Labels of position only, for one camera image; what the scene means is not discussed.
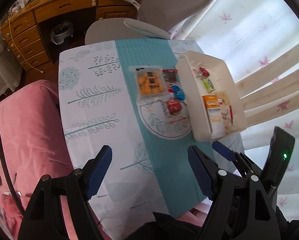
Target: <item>chair seat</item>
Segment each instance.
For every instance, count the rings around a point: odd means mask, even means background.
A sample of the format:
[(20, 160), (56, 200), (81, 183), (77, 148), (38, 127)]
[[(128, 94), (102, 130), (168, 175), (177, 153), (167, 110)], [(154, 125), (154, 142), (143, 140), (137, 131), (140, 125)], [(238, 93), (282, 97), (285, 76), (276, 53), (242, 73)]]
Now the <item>chair seat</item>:
[(126, 18), (109, 18), (94, 22), (87, 30), (85, 35), (85, 45), (97, 42), (148, 38), (124, 24)]

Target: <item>blue gripper pad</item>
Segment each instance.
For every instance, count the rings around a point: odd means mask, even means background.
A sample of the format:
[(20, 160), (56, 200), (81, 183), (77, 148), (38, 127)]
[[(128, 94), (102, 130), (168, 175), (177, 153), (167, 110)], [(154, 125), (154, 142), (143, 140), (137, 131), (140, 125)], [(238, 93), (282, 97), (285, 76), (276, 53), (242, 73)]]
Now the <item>blue gripper pad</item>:
[(192, 147), (188, 149), (188, 161), (202, 193), (209, 199), (213, 199), (211, 177), (208, 175), (204, 165)]
[(107, 146), (105, 152), (103, 153), (103, 156), (98, 161), (94, 170), (88, 178), (87, 187), (85, 191), (85, 197), (88, 200), (90, 200), (92, 196), (97, 194), (100, 184), (102, 184), (105, 174), (109, 168), (109, 165), (112, 162), (112, 156), (112, 149), (111, 147)]
[(213, 142), (211, 147), (228, 161), (230, 162), (236, 161), (234, 152), (228, 149), (225, 145), (221, 144), (219, 141)]

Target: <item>chair backrest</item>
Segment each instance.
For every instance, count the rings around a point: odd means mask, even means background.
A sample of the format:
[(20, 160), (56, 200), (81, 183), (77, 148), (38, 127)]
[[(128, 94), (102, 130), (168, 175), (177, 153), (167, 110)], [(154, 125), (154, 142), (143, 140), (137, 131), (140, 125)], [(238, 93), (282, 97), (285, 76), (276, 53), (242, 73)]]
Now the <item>chair backrest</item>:
[(165, 31), (204, 8), (211, 0), (142, 0), (139, 20)]

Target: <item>wooden desk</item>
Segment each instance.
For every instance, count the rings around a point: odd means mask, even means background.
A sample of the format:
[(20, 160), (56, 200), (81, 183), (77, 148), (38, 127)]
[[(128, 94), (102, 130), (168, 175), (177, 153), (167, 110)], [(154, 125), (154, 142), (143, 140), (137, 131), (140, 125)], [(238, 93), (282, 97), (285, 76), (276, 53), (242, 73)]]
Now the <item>wooden desk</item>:
[(136, 12), (133, 5), (121, 0), (32, 0), (11, 17), (10, 26), (9, 21), (2, 25), (1, 32), (28, 71), (32, 68), (25, 59), (33, 67), (56, 60), (59, 47), (50, 42), (50, 31), (64, 20), (73, 22), (74, 30), (86, 31), (96, 20), (135, 18)]

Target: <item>trash bag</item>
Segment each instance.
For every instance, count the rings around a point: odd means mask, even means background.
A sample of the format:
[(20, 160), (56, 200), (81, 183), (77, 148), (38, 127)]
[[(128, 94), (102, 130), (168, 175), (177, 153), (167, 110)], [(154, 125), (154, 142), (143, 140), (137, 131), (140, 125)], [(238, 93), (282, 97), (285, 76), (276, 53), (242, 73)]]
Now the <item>trash bag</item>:
[(69, 21), (64, 21), (61, 24), (53, 27), (51, 30), (51, 42), (56, 45), (62, 44), (68, 36), (73, 36), (73, 24)]

